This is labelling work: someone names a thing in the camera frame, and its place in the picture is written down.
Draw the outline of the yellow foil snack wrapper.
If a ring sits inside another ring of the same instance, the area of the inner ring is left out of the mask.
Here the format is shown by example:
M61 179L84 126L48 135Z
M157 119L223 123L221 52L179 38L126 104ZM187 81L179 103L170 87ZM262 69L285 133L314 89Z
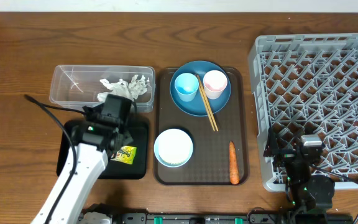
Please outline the yellow foil snack wrapper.
M111 160L132 165L136 151L137 148L135 146L122 146Z

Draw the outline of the white paper napkin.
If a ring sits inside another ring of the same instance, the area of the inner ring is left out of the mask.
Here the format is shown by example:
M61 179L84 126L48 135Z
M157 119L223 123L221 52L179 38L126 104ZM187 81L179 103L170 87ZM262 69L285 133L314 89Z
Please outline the white paper napkin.
M122 96L135 101L139 96L144 95L150 86L149 79L146 80L143 75L140 79L138 79L138 75L134 75L130 82L121 78L116 83L110 83L107 79L101 79L100 82L109 90L97 94L97 99L100 102L105 102L108 95Z

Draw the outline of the light blue bowl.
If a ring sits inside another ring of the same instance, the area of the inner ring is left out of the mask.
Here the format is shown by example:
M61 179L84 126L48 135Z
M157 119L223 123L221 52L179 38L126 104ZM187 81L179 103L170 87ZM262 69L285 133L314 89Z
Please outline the light blue bowl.
M191 137L180 129L167 129L160 133L154 142L154 155L165 167L180 167L186 164L193 154Z

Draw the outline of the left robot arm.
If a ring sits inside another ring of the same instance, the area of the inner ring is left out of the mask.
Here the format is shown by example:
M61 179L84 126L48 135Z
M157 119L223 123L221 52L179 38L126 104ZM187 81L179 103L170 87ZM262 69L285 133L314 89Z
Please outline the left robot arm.
M131 105L84 107L85 119L58 123L68 143L63 168L32 223L76 223L94 183L111 158L130 143L126 130Z

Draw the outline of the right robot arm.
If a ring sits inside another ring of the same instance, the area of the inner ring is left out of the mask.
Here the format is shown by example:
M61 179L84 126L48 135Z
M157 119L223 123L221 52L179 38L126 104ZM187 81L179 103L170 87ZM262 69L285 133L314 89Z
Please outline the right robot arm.
M304 134L291 148L279 146L273 129L268 130L264 157L271 157L273 164L285 168L287 189L296 208L307 212L326 211L332 207L334 181L324 175L312 175L311 166L320 160L324 144L316 134Z

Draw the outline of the grey dishwasher rack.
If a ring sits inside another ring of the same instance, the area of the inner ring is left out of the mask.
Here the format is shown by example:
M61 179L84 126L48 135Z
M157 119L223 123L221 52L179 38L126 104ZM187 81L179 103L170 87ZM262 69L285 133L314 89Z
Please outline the grey dishwasher rack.
M319 168L358 187L358 33L261 35L249 71L263 153L268 133L291 149L303 131L324 142Z

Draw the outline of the black plastic tray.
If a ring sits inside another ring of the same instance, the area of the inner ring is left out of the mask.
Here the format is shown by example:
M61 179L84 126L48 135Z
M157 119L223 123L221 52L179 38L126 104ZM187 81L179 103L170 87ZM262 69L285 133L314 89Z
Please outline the black plastic tray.
M80 123L79 119L69 120L64 124L69 134L74 126ZM136 147L136 153L132 164L118 161L110 161L98 179L141 179L146 173L147 150L149 141L149 124L144 121L130 123L128 130L133 138L129 146ZM58 155L56 174L60 175L67 159L69 143L64 134Z

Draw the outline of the orange carrot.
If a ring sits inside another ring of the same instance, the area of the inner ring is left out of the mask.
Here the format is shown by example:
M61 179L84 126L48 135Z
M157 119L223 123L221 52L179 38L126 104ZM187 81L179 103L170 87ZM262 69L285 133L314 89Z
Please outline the orange carrot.
M239 183L239 169L236 156L236 148L232 141L229 142L229 178L233 185Z

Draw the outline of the clear plastic bin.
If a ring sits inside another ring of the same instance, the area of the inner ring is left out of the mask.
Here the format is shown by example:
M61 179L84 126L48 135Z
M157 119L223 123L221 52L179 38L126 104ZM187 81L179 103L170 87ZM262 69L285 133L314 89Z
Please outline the clear plastic bin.
M116 83L120 78L130 82L134 75L138 75L138 79L142 75L149 79L147 92L135 100L138 112L149 113L154 106L155 70L145 66L59 65L53 74L50 101L75 110L95 106L102 103L98 101L97 94L109 91L102 85L101 79L110 83Z

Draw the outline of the brown serving tray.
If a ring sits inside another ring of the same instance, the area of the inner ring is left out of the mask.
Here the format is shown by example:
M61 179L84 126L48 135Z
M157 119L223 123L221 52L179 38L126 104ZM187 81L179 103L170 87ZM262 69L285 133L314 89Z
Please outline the brown serving tray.
M219 130L214 132L207 117L192 116L179 109L170 95L175 68L162 70L157 78L155 131L177 128L188 133L194 150L190 160L176 168L154 162L154 175L164 185L229 185L229 144L236 148L240 182L249 174L242 77L232 67L224 68L231 82L225 107L214 114Z

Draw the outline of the dark blue plate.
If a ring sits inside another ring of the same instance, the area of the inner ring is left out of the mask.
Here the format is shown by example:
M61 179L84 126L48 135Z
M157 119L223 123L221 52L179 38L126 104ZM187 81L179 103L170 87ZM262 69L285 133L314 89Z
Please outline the dark blue plate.
M192 73L192 74L196 73L197 75L200 76L201 79L203 79L204 75L211 70L218 70L220 72L223 72L223 74L225 74L228 81L227 87L225 87L222 95L219 98L215 100L210 100L210 99L208 100L212 112L215 114L225 107L231 96L231 82L229 80L228 75L219 65L215 63L209 61L197 60L197 61L188 62L182 65L180 68L178 68L174 72L172 79L170 81L170 94L173 102L176 104L176 106L179 109L192 116L207 115L200 92L197 91L195 98L192 101L185 102L180 99L179 93L175 89L175 80L182 73Z

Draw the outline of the pink cup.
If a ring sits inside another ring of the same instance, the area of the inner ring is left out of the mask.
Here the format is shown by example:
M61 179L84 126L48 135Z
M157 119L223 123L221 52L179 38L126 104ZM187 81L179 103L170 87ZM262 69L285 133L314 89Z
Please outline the pink cup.
M212 100L221 96L227 84L226 75L219 70L209 71L203 77L204 91L206 96Z

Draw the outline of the light blue cup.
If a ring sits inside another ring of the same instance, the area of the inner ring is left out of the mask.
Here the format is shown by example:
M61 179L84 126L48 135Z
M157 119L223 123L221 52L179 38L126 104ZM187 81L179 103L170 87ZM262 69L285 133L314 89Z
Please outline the light blue cup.
M198 79L192 73L182 73L175 79L174 87L182 101L190 102L197 94Z

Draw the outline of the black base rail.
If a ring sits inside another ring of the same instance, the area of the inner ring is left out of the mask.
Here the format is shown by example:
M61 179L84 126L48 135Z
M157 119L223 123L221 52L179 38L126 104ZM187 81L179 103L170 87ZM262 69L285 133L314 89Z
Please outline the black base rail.
M246 224L246 223L352 223L350 215L274 212L255 207L246 213L150 213L146 209L93 204L78 218L84 224Z

